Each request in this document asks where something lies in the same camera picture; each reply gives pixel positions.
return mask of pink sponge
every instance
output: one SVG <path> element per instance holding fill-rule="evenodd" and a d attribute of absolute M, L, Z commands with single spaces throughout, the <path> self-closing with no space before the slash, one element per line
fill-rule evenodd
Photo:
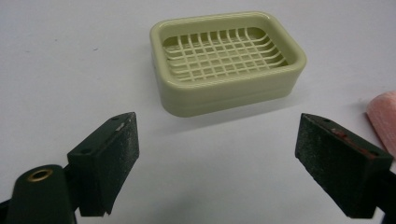
<path fill-rule="evenodd" d="M 367 115 L 386 150 L 396 158 L 396 91 L 375 97 L 367 106 Z"/>

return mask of white table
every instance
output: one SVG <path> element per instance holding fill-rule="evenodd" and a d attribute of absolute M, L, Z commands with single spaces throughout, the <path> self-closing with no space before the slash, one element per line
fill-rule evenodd
<path fill-rule="evenodd" d="M 308 64 L 290 96 L 182 119 L 161 106 L 149 29 L 158 21 L 259 10 Z M 394 1 L 0 2 L 0 202 L 14 181 L 134 111 L 141 155 L 110 217 L 79 223 L 379 223 L 346 217 L 294 158 L 301 113 L 380 146 L 364 111 L 396 89 Z"/>

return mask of soap dish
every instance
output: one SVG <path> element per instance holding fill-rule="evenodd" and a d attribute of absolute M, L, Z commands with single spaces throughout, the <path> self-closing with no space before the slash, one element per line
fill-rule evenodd
<path fill-rule="evenodd" d="M 150 41 L 163 107 L 179 117 L 284 97 L 306 64 L 302 49 L 263 12 L 161 21 Z"/>

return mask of soap dish grid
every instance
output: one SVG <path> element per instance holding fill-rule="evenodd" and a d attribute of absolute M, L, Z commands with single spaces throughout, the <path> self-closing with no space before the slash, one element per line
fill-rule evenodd
<path fill-rule="evenodd" d="M 288 65 L 263 30 L 246 27 L 178 35 L 163 42 L 171 75 L 181 82 L 236 77 Z"/>

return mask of beige soap dish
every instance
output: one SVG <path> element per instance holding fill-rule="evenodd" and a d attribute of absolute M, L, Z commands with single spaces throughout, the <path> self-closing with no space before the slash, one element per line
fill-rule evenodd
<path fill-rule="evenodd" d="M 306 64 L 302 49 L 263 12 L 162 21 L 150 40 L 163 107 L 179 117 L 286 96 Z"/>

